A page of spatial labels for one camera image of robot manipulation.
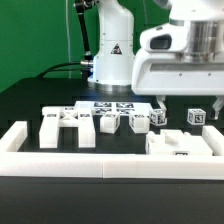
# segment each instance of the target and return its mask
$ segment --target black tabletop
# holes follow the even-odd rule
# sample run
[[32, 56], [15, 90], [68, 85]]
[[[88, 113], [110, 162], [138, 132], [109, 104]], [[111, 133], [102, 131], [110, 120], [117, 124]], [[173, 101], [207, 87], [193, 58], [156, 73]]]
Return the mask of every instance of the black tabletop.
[[[87, 87], [83, 80], [23, 79], [0, 94], [0, 136], [15, 122], [29, 124], [29, 136], [20, 152], [39, 149], [38, 133], [43, 106], [73, 106], [76, 101], [145, 102], [158, 108], [155, 97], [131, 92], [111, 94]], [[187, 109], [209, 113], [215, 97], [167, 97], [168, 125], [200, 134], [187, 123]], [[122, 117], [115, 135], [99, 132], [94, 118], [96, 148], [90, 153], [144, 154], [145, 135], [135, 135]], [[211, 124], [223, 131], [223, 113]], [[160, 128], [151, 126], [159, 132]], [[53, 152], [79, 153], [73, 129], [60, 131]], [[222, 223], [222, 181], [0, 177], [0, 223]]]

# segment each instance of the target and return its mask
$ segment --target warning label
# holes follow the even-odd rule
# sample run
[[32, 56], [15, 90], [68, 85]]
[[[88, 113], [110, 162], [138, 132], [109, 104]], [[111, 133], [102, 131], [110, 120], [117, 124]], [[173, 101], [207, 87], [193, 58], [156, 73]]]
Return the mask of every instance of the warning label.
[[114, 49], [111, 51], [111, 54], [122, 54], [118, 44], [115, 45]]

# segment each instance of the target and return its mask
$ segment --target white cube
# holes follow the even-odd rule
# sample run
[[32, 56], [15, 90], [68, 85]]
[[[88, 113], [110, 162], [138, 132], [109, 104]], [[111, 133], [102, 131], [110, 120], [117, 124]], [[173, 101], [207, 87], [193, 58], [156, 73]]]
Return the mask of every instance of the white cube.
[[100, 118], [100, 132], [114, 134], [120, 126], [119, 112], [106, 112]]
[[150, 122], [155, 126], [162, 126], [167, 124], [167, 119], [161, 109], [155, 109], [151, 112]]
[[188, 109], [187, 121], [191, 125], [204, 125], [206, 112], [202, 109]]
[[148, 133], [150, 122], [147, 116], [131, 112], [129, 114], [129, 125], [135, 133]]

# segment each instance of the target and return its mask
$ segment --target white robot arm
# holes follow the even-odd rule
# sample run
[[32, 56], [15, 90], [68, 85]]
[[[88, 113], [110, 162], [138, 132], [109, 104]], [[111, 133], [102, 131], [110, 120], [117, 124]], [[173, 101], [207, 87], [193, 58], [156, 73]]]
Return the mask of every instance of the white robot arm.
[[169, 23], [144, 31], [132, 90], [140, 95], [213, 95], [224, 105], [224, 1], [154, 0]]
[[[96, 5], [100, 18], [100, 48], [93, 60], [91, 87], [108, 91], [131, 89], [134, 17], [117, 0], [84, 0], [76, 4], [78, 14]], [[88, 54], [88, 43], [84, 46]]]

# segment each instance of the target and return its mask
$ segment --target green wall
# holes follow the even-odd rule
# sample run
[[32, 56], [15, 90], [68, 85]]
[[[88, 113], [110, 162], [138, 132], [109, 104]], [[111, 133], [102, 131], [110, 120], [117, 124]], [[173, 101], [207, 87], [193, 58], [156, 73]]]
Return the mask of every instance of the green wall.
[[[169, 12], [145, 0], [149, 27], [168, 21]], [[44, 69], [68, 61], [65, 0], [0, 0], [0, 92], [21, 78], [34, 77]], [[72, 60], [80, 60], [83, 46], [77, 15], [69, 0]], [[146, 29], [143, 0], [119, 0], [135, 17], [134, 52]], [[98, 51], [98, 14], [85, 13], [90, 46]], [[68, 77], [57, 74], [56, 77]]]

